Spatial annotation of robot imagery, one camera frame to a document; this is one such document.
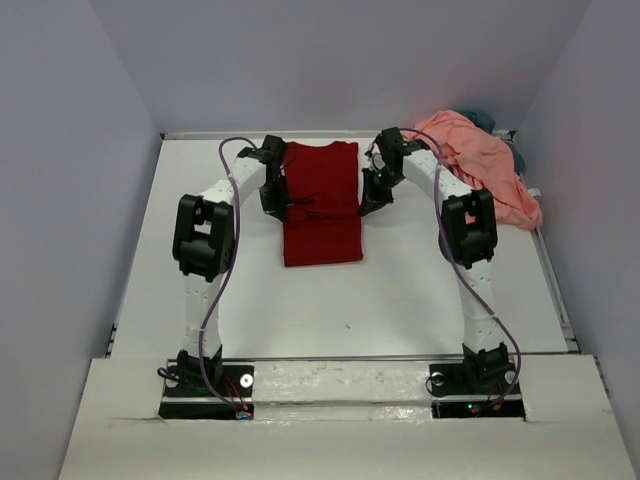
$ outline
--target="gray wall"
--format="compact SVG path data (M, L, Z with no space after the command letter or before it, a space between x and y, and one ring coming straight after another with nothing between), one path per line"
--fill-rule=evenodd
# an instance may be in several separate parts
M0 477L58 476L159 139L84 0L0 2Z
M571 321L600 357L637 472L639 46L640 2L595 0L518 134Z
M589 0L92 0L164 132L517 127Z

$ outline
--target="cloth fold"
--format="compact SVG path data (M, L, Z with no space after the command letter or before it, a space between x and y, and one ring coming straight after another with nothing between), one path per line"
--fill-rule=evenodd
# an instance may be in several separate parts
M358 144L288 146L284 173L293 205L283 223L285 267L362 260Z
M542 224L540 206L514 172L513 155L502 140L452 110L439 111L415 128L438 140L444 163L456 177L473 188L487 188L491 192L498 222L526 230ZM416 133L406 136L419 137Z

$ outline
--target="dark red fabric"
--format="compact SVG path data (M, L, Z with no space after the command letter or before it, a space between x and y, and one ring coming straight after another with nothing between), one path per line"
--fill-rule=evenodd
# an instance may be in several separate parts
M283 226L285 267L362 260L358 144L288 145L284 171L293 205Z

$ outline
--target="crumpled pink fabric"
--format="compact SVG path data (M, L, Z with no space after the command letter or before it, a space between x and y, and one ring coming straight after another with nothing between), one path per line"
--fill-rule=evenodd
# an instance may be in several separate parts
M415 128L438 140L444 163L456 177L473 188L491 192L498 222L526 230L542 225L540 206L513 171L513 154L502 140L452 110L441 110ZM404 135L419 137L417 133Z

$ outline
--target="red cloth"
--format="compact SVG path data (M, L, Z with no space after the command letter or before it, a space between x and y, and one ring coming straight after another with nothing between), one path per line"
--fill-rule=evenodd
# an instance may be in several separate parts
M362 260L358 144L288 144L284 159L293 205L283 224L284 265Z

